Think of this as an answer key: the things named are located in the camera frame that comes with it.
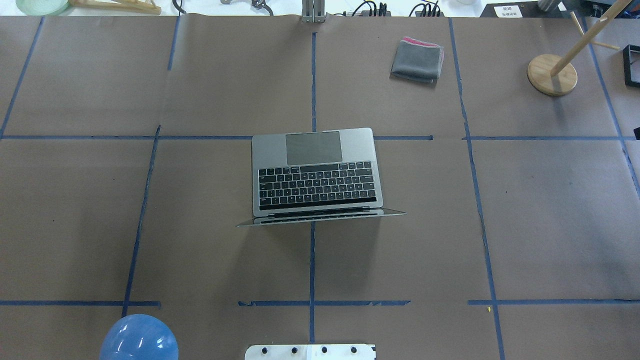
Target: laptop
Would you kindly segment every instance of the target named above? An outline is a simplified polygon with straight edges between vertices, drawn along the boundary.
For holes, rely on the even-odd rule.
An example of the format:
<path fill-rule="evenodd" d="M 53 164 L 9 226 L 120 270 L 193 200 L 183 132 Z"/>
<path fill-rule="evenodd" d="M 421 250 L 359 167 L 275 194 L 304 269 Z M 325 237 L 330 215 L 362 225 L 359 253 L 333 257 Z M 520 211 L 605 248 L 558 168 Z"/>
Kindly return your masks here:
<path fill-rule="evenodd" d="M 385 209 L 373 131 L 252 138 L 253 220 L 238 227 L 403 215 Z"/>

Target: light green plate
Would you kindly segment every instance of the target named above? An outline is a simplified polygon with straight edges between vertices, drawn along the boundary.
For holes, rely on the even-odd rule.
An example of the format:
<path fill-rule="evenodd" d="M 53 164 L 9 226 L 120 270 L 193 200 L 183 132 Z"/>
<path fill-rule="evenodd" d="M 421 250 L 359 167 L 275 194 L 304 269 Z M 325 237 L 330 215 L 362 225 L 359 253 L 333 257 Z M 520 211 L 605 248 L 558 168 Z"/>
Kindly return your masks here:
<path fill-rule="evenodd" d="M 15 0 L 18 9 L 27 15 L 57 15 L 63 12 L 69 3 L 67 0 Z"/>

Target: metal cylinder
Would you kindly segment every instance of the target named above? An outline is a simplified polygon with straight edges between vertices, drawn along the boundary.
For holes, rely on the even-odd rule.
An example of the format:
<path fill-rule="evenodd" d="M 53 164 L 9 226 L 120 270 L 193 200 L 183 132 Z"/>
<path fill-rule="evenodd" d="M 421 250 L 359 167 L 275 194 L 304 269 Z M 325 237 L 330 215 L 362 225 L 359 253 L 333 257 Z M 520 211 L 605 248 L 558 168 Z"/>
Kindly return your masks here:
<path fill-rule="evenodd" d="M 558 7 L 561 0 L 538 0 L 538 8 L 544 12 L 549 12 Z"/>

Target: round wooden disc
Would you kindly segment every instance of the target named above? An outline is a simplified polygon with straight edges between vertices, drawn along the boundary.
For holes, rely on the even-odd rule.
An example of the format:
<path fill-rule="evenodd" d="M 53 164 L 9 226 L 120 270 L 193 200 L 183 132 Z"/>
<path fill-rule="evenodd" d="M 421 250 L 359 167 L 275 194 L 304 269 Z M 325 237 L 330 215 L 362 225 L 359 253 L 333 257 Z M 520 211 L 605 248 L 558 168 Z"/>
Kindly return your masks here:
<path fill-rule="evenodd" d="M 567 64 L 557 76 L 551 77 L 551 68 L 561 57 L 554 54 L 538 55 L 527 67 L 527 77 L 531 84 L 547 95 L 569 94 L 578 83 L 578 74 L 571 63 Z"/>

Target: blue ball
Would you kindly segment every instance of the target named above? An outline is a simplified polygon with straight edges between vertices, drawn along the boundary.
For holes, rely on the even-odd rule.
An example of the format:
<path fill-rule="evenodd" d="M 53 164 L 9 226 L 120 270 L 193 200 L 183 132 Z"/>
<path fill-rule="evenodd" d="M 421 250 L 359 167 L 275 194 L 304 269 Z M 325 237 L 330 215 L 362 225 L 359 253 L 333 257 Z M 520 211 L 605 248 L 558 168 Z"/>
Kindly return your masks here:
<path fill-rule="evenodd" d="M 178 343 L 157 318 L 135 314 L 111 327 L 102 342 L 100 360 L 177 360 Z"/>

